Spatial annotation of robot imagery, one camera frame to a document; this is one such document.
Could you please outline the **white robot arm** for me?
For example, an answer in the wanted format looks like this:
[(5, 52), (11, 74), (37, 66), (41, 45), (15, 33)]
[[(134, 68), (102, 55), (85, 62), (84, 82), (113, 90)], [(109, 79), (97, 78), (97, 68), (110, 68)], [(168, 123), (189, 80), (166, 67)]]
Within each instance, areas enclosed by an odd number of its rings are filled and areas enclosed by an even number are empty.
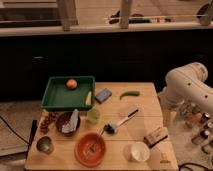
[(166, 127), (171, 124), (170, 111), (185, 101), (193, 102), (203, 112), (213, 114), (213, 88), (205, 84), (207, 77), (207, 68), (199, 62), (172, 69), (166, 74), (166, 86), (158, 95)]

